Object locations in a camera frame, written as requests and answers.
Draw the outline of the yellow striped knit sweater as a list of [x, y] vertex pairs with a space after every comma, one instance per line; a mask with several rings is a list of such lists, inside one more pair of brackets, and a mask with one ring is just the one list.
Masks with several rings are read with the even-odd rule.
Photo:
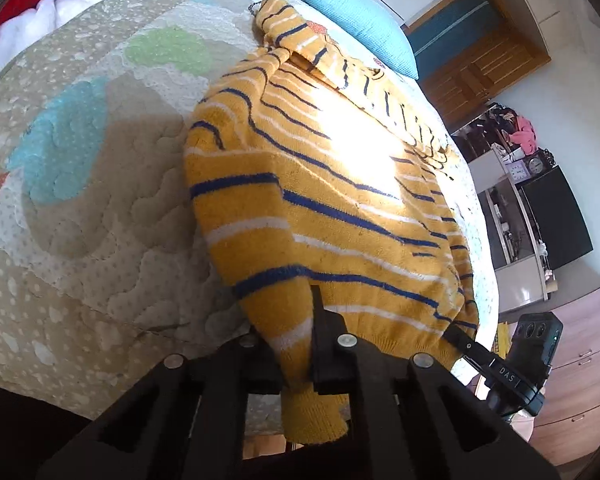
[[263, 44], [212, 84], [184, 150], [211, 260], [286, 379], [288, 440], [336, 440], [342, 396], [309, 376], [313, 301], [380, 351], [457, 360], [444, 331], [479, 327], [469, 249], [438, 185], [452, 150], [378, 68], [285, 0], [261, 0]]

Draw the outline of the pink clothes pile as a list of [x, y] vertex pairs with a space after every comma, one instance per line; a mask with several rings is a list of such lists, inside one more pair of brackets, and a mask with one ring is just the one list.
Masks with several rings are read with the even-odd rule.
[[516, 117], [516, 130], [509, 135], [509, 141], [517, 144], [527, 156], [533, 155], [538, 149], [532, 123], [524, 116]]

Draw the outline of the wooden drawer cabinet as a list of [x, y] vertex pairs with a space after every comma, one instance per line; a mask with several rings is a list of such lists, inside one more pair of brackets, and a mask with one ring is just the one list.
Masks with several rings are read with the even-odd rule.
[[600, 287], [553, 313], [564, 330], [529, 443], [562, 466], [600, 446]]

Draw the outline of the white shelf unit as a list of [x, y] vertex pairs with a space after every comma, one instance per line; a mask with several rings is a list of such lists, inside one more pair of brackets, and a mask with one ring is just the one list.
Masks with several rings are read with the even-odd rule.
[[558, 289], [548, 265], [547, 250], [521, 185], [506, 165], [524, 159], [524, 152], [509, 141], [518, 115], [492, 103], [480, 115], [452, 133], [468, 162], [491, 246], [500, 311], [516, 311], [550, 299]]

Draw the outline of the black television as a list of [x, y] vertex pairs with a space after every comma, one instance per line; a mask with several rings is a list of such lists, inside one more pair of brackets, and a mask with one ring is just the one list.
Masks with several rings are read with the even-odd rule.
[[552, 270], [592, 252], [582, 212], [559, 166], [524, 182], [520, 189], [539, 228]]

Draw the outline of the patchwork quilted bedspread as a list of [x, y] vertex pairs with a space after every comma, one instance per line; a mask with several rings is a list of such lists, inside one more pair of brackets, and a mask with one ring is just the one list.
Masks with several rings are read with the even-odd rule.
[[[184, 150], [210, 86], [260, 48], [261, 0], [102, 0], [0, 73], [0, 387], [94, 418], [164, 356], [204, 356], [254, 328], [212, 263]], [[468, 244], [479, 327], [498, 285], [469, 168], [414, 79], [303, 0], [346, 55], [382, 70], [452, 160], [438, 185]], [[249, 403], [285, 434], [282, 397]]]

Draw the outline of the purple square clock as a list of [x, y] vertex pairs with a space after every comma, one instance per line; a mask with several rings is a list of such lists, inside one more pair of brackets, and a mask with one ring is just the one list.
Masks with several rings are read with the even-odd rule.
[[510, 162], [506, 165], [506, 168], [515, 183], [524, 182], [531, 178], [530, 171], [523, 159]]

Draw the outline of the round dark clock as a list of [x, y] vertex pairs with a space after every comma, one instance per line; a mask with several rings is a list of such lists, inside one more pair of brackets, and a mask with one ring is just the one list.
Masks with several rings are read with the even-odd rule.
[[529, 171], [529, 174], [531, 174], [532, 176], [538, 176], [546, 170], [543, 159], [540, 156], [527, 157], [526, 166]]

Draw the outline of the wooden door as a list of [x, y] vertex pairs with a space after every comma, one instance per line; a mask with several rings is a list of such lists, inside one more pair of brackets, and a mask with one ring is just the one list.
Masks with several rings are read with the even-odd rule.
[[504, 90], [549, 62], [548, 53], [505, 24], [419, 84], [446, 130], [454, 132], [484, 112]]

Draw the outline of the teal curtain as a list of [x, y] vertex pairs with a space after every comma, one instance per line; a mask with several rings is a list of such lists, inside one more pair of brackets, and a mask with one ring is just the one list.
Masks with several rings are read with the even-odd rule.
[[493, 0], [454, 0], [407, 34], [418, 78], [428, 78], [503, 22]]

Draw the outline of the turquoise pillow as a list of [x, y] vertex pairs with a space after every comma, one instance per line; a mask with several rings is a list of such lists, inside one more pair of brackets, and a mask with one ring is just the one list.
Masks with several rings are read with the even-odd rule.
[[394, 72], [419, 78], [410, 42], [390, 13], [373, 0], [303, 0], [324, 14]]

